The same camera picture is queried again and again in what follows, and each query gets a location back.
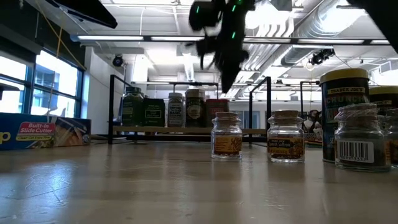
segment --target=canister label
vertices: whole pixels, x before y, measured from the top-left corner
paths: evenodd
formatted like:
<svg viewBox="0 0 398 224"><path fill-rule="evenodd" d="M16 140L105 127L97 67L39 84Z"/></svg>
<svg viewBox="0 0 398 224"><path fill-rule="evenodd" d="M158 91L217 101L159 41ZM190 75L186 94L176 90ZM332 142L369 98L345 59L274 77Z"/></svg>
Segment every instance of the canister label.
<svg viewBox="0 0 398 224"><path fill-rule="evenodd" d="M302 156L304 154L303 138L269 138L267 151L271 154Z"/></svg>
<svg viewBox="0 0 398 224"><path fill-rule="evenodd" d="M240 152L242 151L241 136L216 136L215 152Z"/></svg>

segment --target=security camera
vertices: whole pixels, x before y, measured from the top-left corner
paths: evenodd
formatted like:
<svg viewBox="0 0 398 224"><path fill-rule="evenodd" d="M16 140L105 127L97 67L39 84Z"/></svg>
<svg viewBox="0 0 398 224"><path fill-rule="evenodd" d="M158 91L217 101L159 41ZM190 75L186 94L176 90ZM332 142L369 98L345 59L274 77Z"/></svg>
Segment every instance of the security camera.
<svg viewBox="0 0 398 224"><path fill-rule="evenodd" d="M115 67L122 67L123 63L124 63L123 55L115 55L112 64Z"/></svg>

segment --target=wooden shelf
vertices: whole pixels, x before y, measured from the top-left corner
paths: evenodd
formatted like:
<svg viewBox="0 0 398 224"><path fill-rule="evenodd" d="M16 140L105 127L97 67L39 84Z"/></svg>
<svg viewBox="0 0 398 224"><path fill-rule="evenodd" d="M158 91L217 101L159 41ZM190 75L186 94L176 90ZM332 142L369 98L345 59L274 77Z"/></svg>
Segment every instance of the wooden shelf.
<svg viewBox="0 0 398 224"><path fill-rule="evenodd" d="M166 128L113 126L113 131L160 132L160 133L210 133L213 128ZM242 129L243 134L267 134L266 129Z"/></svg>

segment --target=cylindrical container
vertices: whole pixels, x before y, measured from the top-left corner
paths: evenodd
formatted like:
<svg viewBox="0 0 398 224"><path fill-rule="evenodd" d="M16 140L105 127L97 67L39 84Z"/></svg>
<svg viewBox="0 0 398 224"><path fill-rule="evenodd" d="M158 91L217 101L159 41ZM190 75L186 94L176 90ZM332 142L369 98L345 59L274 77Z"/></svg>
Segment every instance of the cylindrical container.
<svg viewBox="0 0 398 224"><path fill-rule="evenodd" d="M211 157L216 159L242 158L241 120L236 113L218 112L211 130Z"/></svg>
<svg viewBox="0 0 398 224"><path fill-rule="evenodd" d="M398 108L398 86L379 86L369 90L371 103L377 104L378 115L385 116L387 110Z"/></svg>
<svg viewBox="0 0 398 224"><path fill-rule="evenodd" d="M268 119L267 155L271 162L303 162L303 119L295 110L273 111Z"/></svg>
<svg viewBox="0 0 398 224"><path fill-rule="evenodd" d="M398 168L398 109L387 110L384 142L393 168Z"/></svg>
<svg viewBox="0 0 398 224"><path fill-rule="evenodd" d="M169 93L169 106L167 111L167 127L183 127L183 101L181 93Z"/></svg>
<svg viewBox="0 0 398 224"><path fill-rule="evenodd" d="M335 120L335 164L342 169L385 172L391 169L390 153L377 120L377 105L360 103L338 109Z"/></svg>
<svg viewBox="0 0 398 224"><path fill-rule="evenodd" d="M186 92L186 127L205 127L205 91L190 89Z"/></svg>
<svg viewBox="0 0 398 224"><path fill-rule="evenodd" d="M206 126L212 127L212 120L216 117L217 112L228 112L229 101L226 99L209 99L206 100Z"/></svg>
<svg viewBox="0 0 398 224"><path fill-rule="evenodd" d="M142 125L142 104L143 97L141 89L138 87L126 87L126 95L122 103L122 125L141 126Z"/></svg>
<svg viewBox="0 0 398 224"><path fill-rule="evenodd" d="M368 81L368 72L360 68L336 70L321 77L324 161L335 161L335 131L338 123L334 118L338 114L338 108L369 103Z"/></svg>

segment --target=glass panel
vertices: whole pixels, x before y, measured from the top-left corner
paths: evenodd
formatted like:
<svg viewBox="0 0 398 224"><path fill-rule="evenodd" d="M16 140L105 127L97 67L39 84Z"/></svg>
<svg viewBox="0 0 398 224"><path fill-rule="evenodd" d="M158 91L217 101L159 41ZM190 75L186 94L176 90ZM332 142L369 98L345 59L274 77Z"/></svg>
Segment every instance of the glass panel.
<svg viewBox="0 0 398 224"><path fill-rule="evenodd" d="M78 70L41 51L36 57L35 84L76 96Z"/></svg>
<svg viewBox="0 0 398 224"><path fill-rule="evenodd" d="M0 73L3 75L25 80L26 68L27 66L23 63L0 57Z"/></svg>
<svg viewBox="0 0 398 224"><path fill-rule="evenodd" d="M3 91L2 100L0 100L0 112L3 113L21 113L24 102L25 87L13 82L0 80L0 83L15 86L20 91Z"/></svg>
<svg viewBox="0 0 398 224"><path fill-rule="evenodd" d="M57 115L67 118L73 118L75 115L76 101L64 96L58 96L42 90L34 89L32 100L32 111L34 115L47 115L48 107L50 108L50 115Z"/></svg>
<svg viewBox="0 0 398 224"><path fill-rule="evenodd" d="M260 128L260 111L253 111L252 129ZM244 112L244 128L249 128L249 112Z"/></svg>

